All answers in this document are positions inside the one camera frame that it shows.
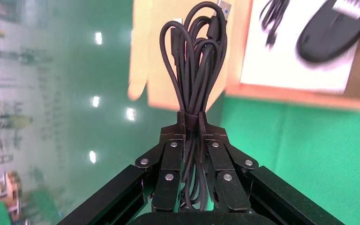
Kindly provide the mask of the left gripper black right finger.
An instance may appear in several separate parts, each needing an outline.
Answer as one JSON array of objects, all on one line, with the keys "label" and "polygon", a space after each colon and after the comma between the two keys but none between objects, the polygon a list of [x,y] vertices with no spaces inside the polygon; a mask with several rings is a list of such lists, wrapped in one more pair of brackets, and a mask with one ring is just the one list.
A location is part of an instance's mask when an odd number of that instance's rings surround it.
[{"label": "left gripper black right finger", "polygon": [[209,124],[205,112],[198,117],[202,165],[214,210],[248,213],[248,173],[258,168],[257,160],[231,145],[225,129]]}]

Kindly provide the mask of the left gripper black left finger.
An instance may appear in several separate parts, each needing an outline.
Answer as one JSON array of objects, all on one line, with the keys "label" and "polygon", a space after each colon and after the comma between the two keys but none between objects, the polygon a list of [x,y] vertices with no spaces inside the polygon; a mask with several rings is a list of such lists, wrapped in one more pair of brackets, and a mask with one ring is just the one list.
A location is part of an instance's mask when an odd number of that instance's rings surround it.
[{"label": "left gripper black left finger", "polygon": [[161,128],[159,143],[135,160],[144,170],[143,192],[152,197],[152,212],[179,209],[185,140],[185,113],[177,112],[176,124]]}]

